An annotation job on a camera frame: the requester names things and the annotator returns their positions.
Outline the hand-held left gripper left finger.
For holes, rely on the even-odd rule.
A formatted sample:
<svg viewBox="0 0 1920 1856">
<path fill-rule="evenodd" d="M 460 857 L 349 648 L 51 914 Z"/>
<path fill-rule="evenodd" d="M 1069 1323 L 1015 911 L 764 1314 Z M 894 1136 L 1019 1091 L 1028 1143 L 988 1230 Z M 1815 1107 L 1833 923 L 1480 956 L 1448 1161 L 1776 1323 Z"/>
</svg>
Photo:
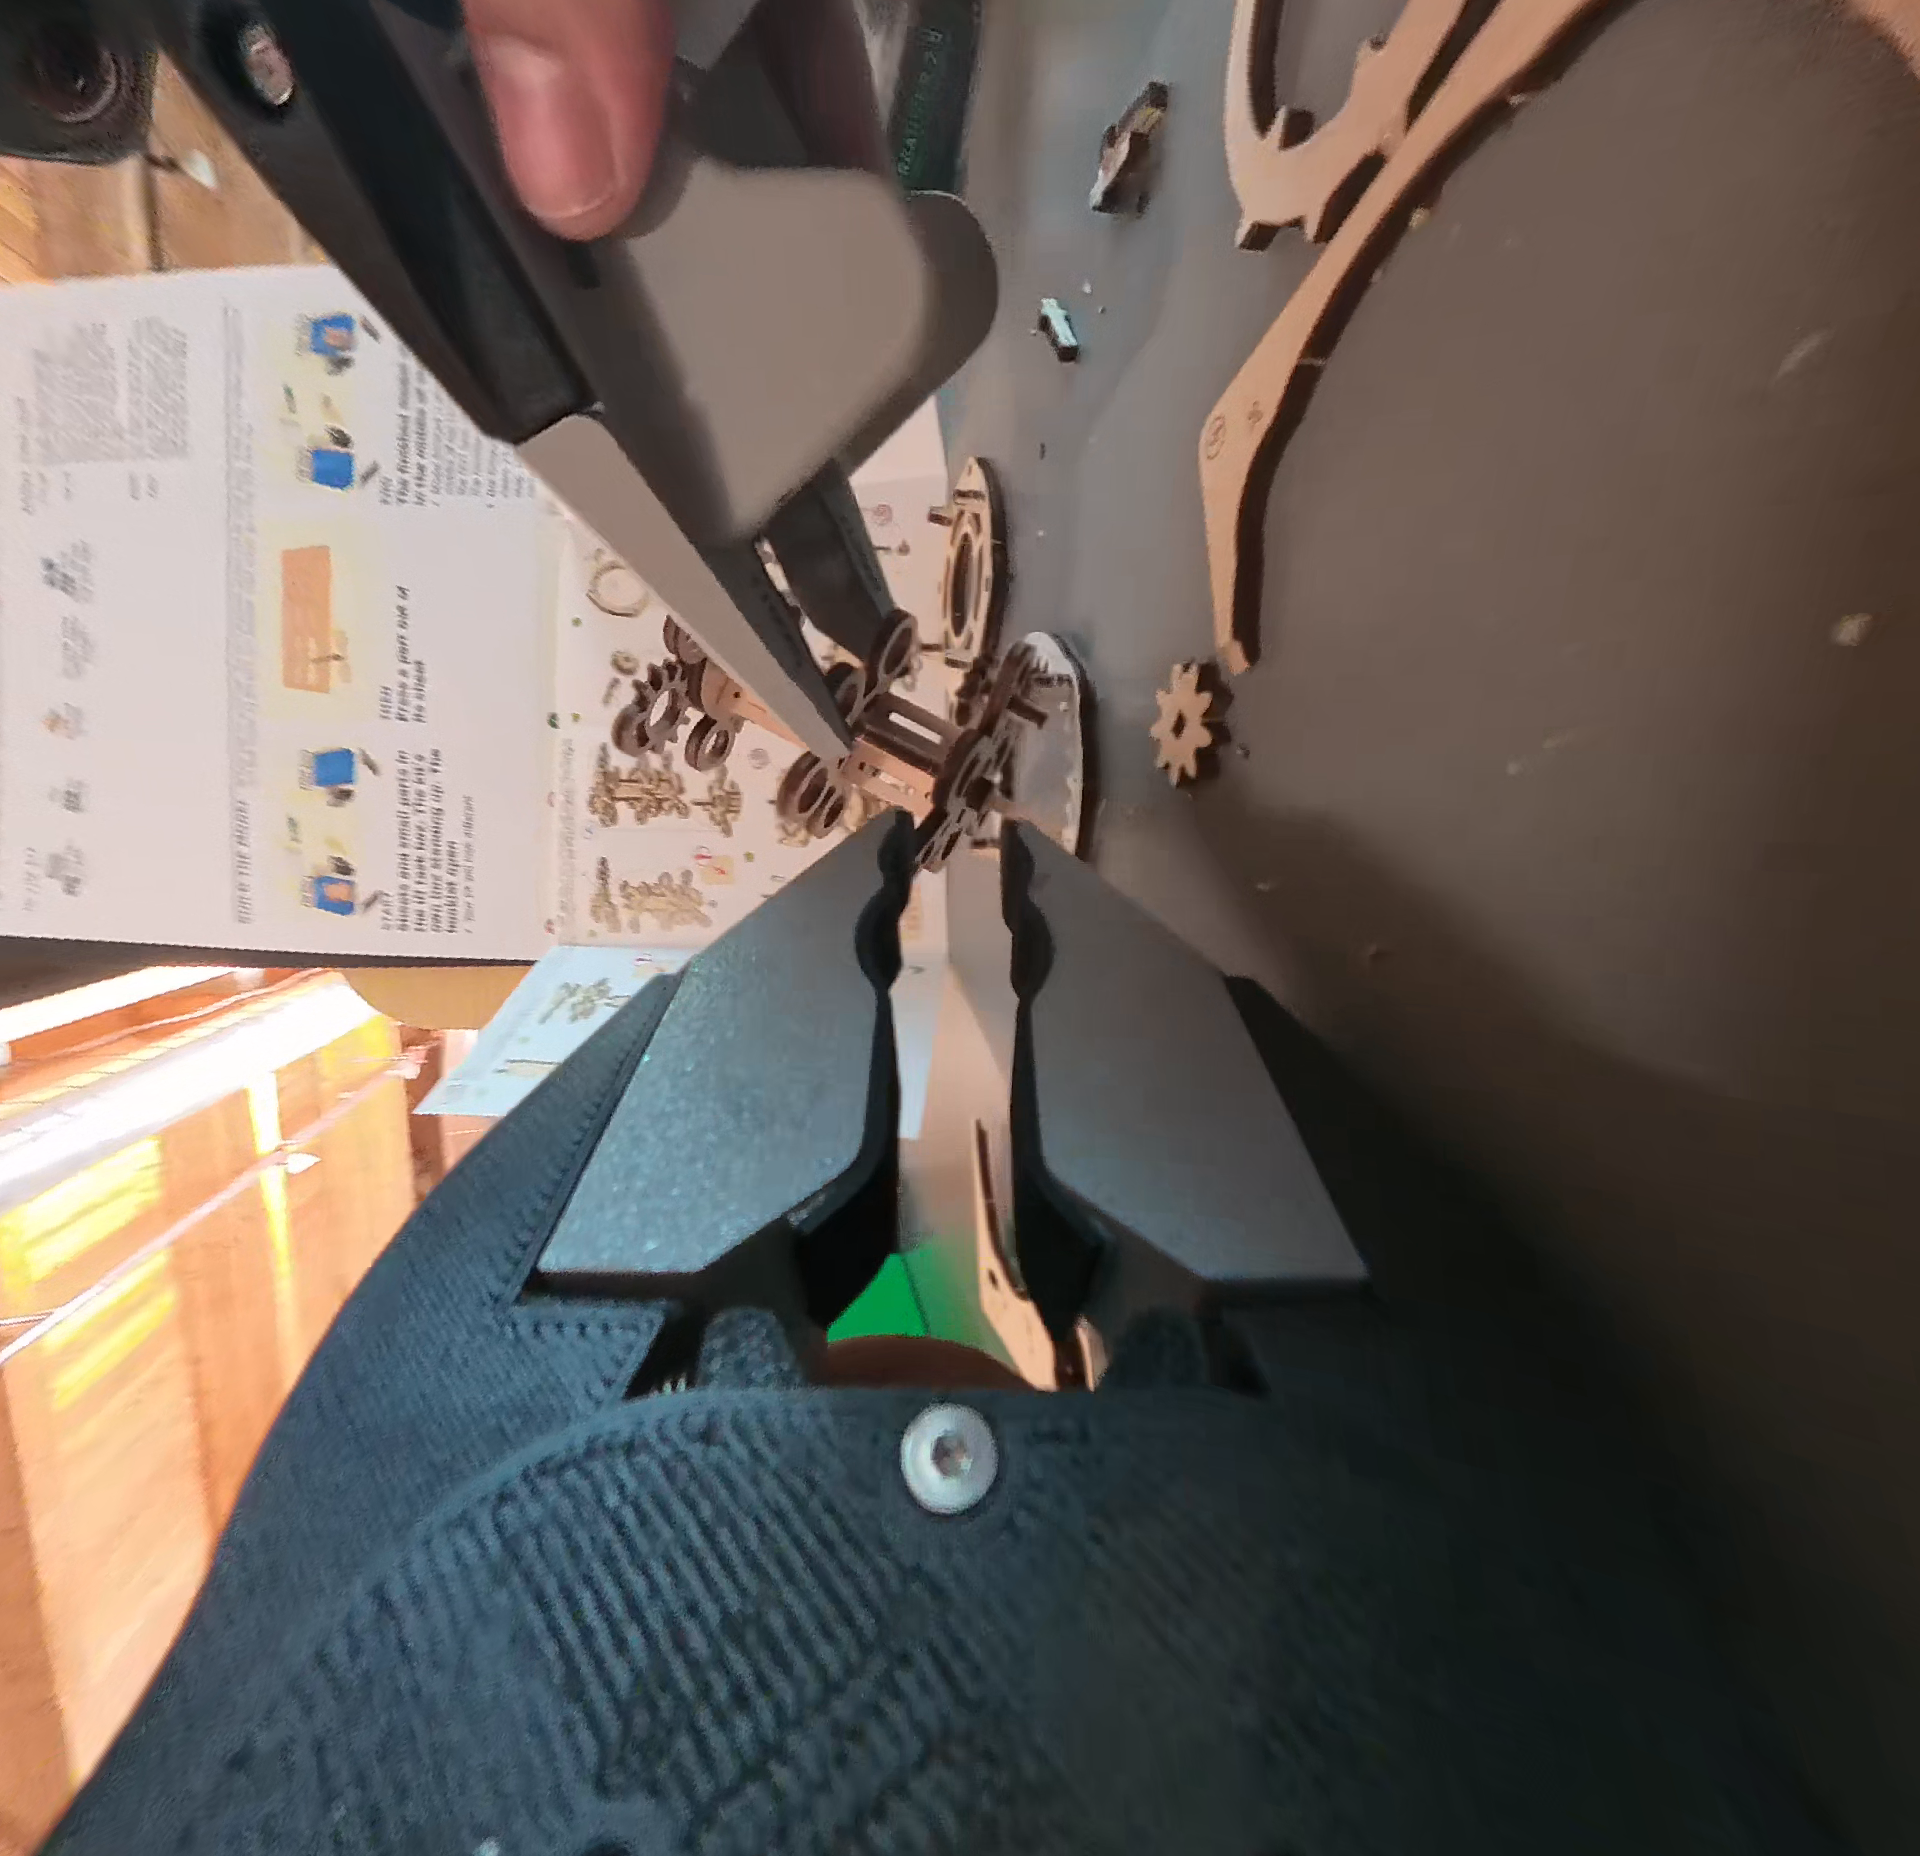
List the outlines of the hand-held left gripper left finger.
<svg viewBox="0 0 1920 1856">
<path fill-rule="evenodd" d="M 542 1086 L 584 1136 L 542 1298 L 762 1309 L 826 1330 L 899 1242 L 892 985 L 914 827 L 871 819 L 647 984 Z"/>
</svg>

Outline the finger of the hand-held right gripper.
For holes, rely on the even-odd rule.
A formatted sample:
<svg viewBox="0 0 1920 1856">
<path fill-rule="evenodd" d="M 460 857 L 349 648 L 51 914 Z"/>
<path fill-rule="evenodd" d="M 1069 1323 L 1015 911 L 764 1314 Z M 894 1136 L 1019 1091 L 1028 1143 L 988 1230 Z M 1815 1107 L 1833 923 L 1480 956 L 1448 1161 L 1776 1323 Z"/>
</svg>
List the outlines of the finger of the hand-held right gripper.
<svg viewBox="0 0 1920 1856">
<path fill-rule="evenodd" d="M 769 520 L 764 542 L 794 601 L 855 660 L 871 660 L 892 594 L 848 475 L 816 475 Z"/>
<path fill-rule="evenodd" d="M 855 434 L 822 400 L 805 400 L 800 423 L 801 439 L 826 454 L 796 490 L 816 475 L 841 475 L 839 451 Z M 573 517 L 652 581 L 664 607 L 794 740 L 826 760 L 850 754 L 850 713 L 805 640 L 807 619 L 764 542 L 769 521 L 704 549 L 595 411 L 565 413 L 520 442 L 516 456 Z"/>
</svg>

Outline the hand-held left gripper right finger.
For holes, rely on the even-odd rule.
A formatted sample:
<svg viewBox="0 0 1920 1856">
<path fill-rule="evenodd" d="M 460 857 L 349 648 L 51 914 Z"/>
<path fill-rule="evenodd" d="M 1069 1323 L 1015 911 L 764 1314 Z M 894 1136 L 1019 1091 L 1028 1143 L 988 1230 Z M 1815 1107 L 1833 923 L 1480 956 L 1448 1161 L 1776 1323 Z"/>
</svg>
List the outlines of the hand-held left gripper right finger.
<svg viewBox="0 0 1920 1856">
<path fill-rule="evenodd" d="M 1048 1335 L 1365 1288 L 1224 972 L 1024 822 L 1000 872 L 1015 1258 Z"/>
</svg>

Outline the wooden axle model assembly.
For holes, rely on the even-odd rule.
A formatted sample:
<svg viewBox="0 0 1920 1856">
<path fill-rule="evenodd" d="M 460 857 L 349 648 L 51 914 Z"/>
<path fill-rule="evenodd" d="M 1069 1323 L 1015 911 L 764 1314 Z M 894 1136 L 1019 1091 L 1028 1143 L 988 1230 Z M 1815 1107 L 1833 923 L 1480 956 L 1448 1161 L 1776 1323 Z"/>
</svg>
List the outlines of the wooden axle model assembly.
<svg viewBox="0 0 1920 1856">
<path fill-rule="evenodd" d="M 959 851 L 995 846 L 1007 822 L 1024 825 L 995 812 L 1003 754 L 995 724 L 1020 670 L 1003 670 L 1005 653 L 992 656 L 964 671 L 950 707 L 934 710 L 906 692 L 918 656 L 917 619 L 892 611 L 871 660 L 828 670 L 850 713 L 852 748 L 844 760 L 805 751 L 789 765 L 773 801 L 786 831 L 825 838 L 852 807 L 868 815 L 891 808 L 917 827 L 917 867 L 937 872 Z"/>
</svg>

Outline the wooden ring gear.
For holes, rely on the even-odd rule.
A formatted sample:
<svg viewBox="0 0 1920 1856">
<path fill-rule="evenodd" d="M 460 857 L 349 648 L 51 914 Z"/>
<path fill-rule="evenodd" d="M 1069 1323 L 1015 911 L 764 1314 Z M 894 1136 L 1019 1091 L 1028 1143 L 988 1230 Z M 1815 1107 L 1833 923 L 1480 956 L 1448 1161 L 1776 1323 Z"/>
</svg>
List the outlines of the wooden ring gear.
<svg viewBox="0 0 1920 1856">
<path fill-rule="evenodd" d="M 1095 698 L 1079 655 L 1059 634 L 1024 633 L 1005 650 L 1019 667 L 1009 704 L 996 715 L 1003 740 L 995 812 L 1086 857 L 1097 813 Z"/>
</svg>

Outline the small wooden gear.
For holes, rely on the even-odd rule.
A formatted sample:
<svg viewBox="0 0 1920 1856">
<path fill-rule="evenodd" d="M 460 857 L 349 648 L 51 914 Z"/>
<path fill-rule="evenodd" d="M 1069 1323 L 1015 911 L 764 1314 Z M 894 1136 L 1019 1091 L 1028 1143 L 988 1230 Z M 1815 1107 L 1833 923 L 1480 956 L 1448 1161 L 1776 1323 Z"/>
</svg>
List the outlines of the small wooden gear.
<svg viewBox="0 0 1920 1856">
<path fill-rule="evenodd" d="M 1213 780 L 1230 749 L 1230 704 L 1224 670 L 1213 658 L 1171 665 L 1153 692 L 1149 738 L 1153 765 L 1169 787 Z"/>
</svg>

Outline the large wooden parts sheet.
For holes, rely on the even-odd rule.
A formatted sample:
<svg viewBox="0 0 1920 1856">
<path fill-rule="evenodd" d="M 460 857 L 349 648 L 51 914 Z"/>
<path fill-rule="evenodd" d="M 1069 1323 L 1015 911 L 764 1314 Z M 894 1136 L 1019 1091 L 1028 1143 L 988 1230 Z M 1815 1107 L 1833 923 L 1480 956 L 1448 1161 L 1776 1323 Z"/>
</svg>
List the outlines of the large wooden parts sheet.
<svg viewBox="0 0 1920 1856">
<path fill-rule="evenodd" d="M 1307 375 L 1322 369 L 1388 245 L 1443 170 L 1496 114 L 1522 107 L 1549 64 L 1621 0 L 1497 0 L 1404 134 L 1325 244 L 1273 324 L 1219 394 L 1197 438 L 1197 481 L 1213 594 L 1213 644 L 1245 675 L 1260 650 L 1266 493 Z M 1838 0 L 1917 66 L 1917 0 Z"/>
</svg>

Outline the person's right hand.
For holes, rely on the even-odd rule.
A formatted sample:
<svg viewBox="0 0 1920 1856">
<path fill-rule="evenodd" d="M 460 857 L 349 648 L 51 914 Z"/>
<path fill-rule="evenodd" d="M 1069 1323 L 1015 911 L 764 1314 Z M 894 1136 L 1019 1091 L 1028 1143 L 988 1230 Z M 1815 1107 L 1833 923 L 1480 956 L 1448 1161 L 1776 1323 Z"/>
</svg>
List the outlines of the person's right hand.
<svg viewBox="0 0 1920 1856">
<path fill-rule="evenodd" d="M 682 61 L 680 0 L 461 0 L 478 82 L 520 203 L 597 238 L 636 212 Z M 755 0 L 755 46 L 805 151 L 885 168 L 855 0 Z"/>
</svg>

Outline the printed instruction booklet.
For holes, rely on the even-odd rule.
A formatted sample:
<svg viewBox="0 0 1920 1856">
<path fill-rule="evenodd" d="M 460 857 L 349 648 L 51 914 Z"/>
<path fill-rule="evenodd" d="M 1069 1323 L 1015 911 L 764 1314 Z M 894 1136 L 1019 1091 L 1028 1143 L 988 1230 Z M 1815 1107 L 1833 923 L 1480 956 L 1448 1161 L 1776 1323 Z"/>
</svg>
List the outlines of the printed instruction booklet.
<svg viewBox="0 0 1920 1856">
<path fill-rule="evenodd" d="M 946 533 L 917 500 L 925 477 L 855 477 L 855 500 L 921 656 L 906 692 L 946 710 L 962 690 L 939 655 Z M 654 588 L 585 527 L 556 527 L 555 787 L 548 951 L 474 1047 L 448 1062 L 420 1111 L 489 1124 L 526 1100 L 636 991 L 797 880 L 866 822 L 852 807 L 825 838 L 786 831 L 773 801 L 805 751 L 676 620 Z"/>
</svg>

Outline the white instruction sheet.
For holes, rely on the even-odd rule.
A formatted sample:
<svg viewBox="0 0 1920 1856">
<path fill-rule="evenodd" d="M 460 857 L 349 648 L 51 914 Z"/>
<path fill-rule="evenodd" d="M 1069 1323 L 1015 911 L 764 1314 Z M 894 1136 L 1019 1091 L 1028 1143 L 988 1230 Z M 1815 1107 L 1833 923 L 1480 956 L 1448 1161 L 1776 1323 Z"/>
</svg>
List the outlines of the white instruction sheet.
<svg viewBox="0 0 1920 1856">
<path fill-rule="evenodd" d="M 3 923 L 532 962 L 558 508 L 331 267 L 4 290 Z"/>
</svg>

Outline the small dark wooden part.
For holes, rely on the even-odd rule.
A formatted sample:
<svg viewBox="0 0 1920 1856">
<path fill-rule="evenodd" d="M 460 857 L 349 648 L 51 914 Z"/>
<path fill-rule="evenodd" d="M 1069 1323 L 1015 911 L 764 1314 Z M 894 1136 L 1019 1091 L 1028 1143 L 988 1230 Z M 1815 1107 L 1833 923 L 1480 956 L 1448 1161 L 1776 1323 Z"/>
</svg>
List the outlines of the small dark wooden part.
<svg viewBox="0 0 1920 1856">
<path fill-rule="evenodd" d="M 1104 129 L 1089 189 L 1092 215 L 1116 217 L 1145 210 L 1149 168 L 1156 152 L 1153 143 L 1165 124 L 1169 102 L 1169 84 L 1153 78 Z"/>
</svg>

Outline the curved wooden sheet offcut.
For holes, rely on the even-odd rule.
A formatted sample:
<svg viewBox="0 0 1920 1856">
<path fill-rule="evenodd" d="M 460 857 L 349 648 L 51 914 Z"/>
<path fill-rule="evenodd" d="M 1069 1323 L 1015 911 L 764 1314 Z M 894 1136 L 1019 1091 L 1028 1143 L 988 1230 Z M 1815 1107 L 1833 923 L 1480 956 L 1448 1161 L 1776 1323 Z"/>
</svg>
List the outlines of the curved wooden sheet offcut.
<svg viewBox="0 0 1920 1856">
<path fill-rule="evenodd" d="M 1404 0 L 1386 31 L 1357 45 L 1344 100 L 1325 118 L 1281 92 L 1285 2 L 1235 0 L 1227 49 L 1221 129 L 1235 245 L 1252 253 L 1283 229 L 1316 245 L 1329 238 L 1497 0 Z"/>
</svg>

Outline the round wooden frame part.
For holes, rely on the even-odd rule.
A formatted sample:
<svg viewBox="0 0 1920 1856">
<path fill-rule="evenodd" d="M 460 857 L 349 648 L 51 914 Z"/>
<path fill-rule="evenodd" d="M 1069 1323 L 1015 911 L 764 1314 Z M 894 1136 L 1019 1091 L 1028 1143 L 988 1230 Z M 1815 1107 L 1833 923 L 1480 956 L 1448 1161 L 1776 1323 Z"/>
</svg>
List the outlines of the round wooden frame part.
<svg viewBox="0 0 1920 1856">
<path fill-rule="evenodd" d="M 995 656 L 1012 591 L 1003 490 L 995 466 L 968 458 L 948 500 L 927 511 L 946 533 L 939 580 L 939 655 L 953 671 L 971 671 Z"/>
</svg>

